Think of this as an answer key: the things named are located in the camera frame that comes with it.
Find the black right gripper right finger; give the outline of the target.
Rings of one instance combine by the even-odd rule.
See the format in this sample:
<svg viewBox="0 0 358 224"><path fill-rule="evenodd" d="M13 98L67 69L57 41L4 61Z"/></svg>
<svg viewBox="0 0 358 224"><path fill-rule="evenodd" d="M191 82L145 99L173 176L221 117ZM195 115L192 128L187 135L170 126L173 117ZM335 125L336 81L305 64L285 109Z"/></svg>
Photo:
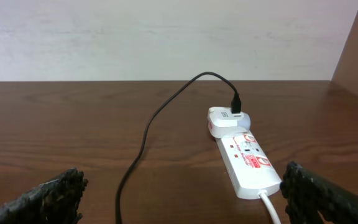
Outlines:
<svg viewBox="0 0 358 224"><path fill-rule="evenodd" d="M280 184L290 223L358 223L358 196L303 168L288 163Z"/></svg>

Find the white power strip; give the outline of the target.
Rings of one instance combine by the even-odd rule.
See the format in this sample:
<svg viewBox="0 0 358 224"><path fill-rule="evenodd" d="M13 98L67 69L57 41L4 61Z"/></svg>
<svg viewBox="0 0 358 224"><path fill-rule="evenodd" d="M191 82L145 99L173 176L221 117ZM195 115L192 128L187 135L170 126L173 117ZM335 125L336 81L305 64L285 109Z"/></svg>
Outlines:
<svg viewBox="0 0 358 224"><path fill-rule="evenodd" d="M237 197L254 200L279 191L282 180L250 131L216 142Z"/></svg>

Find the white USB wall charger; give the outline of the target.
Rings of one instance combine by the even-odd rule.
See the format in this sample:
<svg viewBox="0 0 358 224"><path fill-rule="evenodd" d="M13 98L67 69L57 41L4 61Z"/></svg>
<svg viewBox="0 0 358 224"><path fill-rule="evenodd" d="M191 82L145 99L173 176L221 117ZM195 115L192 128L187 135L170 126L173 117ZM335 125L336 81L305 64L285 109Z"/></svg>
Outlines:
<svg viewBox="0 0 358 224"><path fill-rule="evenodd" d="M232 114L230 108L211 107L208 110L208 129L214 138L231 138L240 136L250 130L248 114Z"/></svg>

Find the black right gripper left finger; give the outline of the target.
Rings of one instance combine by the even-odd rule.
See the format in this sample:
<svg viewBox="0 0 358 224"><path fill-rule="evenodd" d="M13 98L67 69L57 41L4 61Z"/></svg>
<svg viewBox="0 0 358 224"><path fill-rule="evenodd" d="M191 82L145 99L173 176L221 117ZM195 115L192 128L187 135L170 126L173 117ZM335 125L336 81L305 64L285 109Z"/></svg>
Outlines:
<svg viewBox="0 0 358 224"><path fill-rule="evenodd" d="M0 224L77 224L87 185L82 171L68 169L0 206Z"/></svg>

